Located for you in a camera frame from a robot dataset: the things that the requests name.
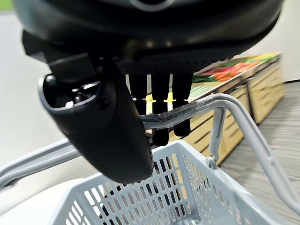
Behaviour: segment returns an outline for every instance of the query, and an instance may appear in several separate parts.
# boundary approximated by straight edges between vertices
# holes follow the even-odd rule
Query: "cart handle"
[[[215,162],[219,159],[218,148],[226,109],[232,113],[238,123],[279,198],[300,216],[300,198],[297,192],[251,116],[234,97],[227,94],[212,94],[169,112],[141,115],[141,119],[145,130],[163,129],[173,127],[186,119],[214,110],[210,140],[210,152],[213,158],[208,160],[209,166],[214,169]],[[67,139],[46,146],[0,169],[0,190],[15,184],[28,175],[79,156],[81,154]]]

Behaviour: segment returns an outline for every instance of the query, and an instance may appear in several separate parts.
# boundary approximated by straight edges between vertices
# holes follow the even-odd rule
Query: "metal bar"
[[[210,153],[214,156],[215,162],[220,158],[219,146],[223,132],[223,125],[226,116],[226,109],[222,107],[215,108],[214,119],[212,122],[212,131],[210,137]]]
[[[14,185],[24,177],[79,156],[81,154],[68,139],[43,147],[0,168],[0,190]]]

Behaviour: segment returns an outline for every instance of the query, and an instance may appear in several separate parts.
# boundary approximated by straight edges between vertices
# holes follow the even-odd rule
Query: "gray floor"
[[[286,96],[259,126],[294,187],[300,193],[300,82],[286,85]],[[294,224],[300,217],[275,194],[249,144],[243,140],[220,166],[250,193]]]

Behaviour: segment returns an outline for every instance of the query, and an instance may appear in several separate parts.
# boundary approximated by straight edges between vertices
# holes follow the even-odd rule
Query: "black mount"
[[[28,37],[26,50],[36,41]],[[39,52],[26,52],[43,56],[52,70],[39,93],[63,134],[96,169],[118,183],[150,177],[150,145],[125,76],[111,56],[65,55],[40,44]]]

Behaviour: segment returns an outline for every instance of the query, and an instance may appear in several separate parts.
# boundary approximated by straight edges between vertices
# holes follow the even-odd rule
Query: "fruit display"
[[[273,59],[276,55],[277,53],[269,53],[225,62],[218,67],[195,75],[193,77],[193,83],[228,81],[236,75],[245,72],[258,64]]]

